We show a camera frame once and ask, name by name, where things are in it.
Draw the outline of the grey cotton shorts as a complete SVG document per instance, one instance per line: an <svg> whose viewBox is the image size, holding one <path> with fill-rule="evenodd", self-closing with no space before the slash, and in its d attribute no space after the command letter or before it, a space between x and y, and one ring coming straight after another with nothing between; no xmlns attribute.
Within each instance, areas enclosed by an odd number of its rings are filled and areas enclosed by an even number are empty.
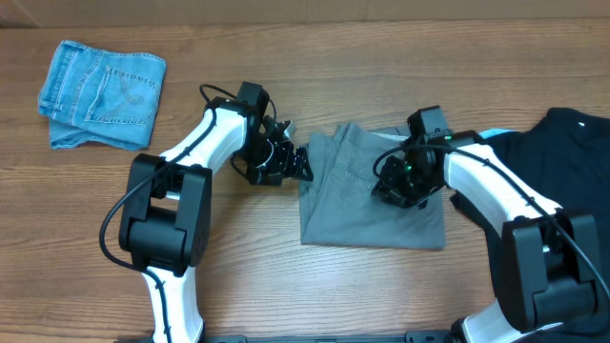
<svg viewBox="0 0 610 343"><path fill-rule="evenodd" d="M422 209L372 196L375 160L409 136L406 125L365 131L341 124L315 132L305 146L314 179L299 183L300 240L309 245L441 250L446 245L442 196Z"/></svg>

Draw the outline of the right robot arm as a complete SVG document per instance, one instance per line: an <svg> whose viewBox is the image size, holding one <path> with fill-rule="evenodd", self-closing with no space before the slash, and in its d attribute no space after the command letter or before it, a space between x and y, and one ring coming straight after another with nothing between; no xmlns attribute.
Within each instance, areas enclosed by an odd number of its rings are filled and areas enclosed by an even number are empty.
<svg viewBox="0 0 610 343"><path fill-rule="evenodd" d="M407 119L409 136L373 165L372 190L401 208L442 188L463 195L498 237L495 301L448 331L406 333L411 342L520 342L609 311L598 229L516 176L476 131L453 131L438 106Z"/></svg>

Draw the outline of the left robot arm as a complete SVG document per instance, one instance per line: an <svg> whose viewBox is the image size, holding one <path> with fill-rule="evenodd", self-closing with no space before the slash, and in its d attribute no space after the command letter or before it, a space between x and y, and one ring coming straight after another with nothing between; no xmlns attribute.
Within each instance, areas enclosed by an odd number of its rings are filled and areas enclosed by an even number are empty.
<svg viewBox="0 0 610 343"><path fill-rule="evenodd" d="M311 181L308 154L292 142L295 124L279 122L262 86L244 82L237 94L208 99L202 121L175 147L132 161L119 246L141 272L151 297L151 342L202 342L205 322L196 297L195 268L209 241L213 178L225 162L242 159L251 185Z"/></svg>

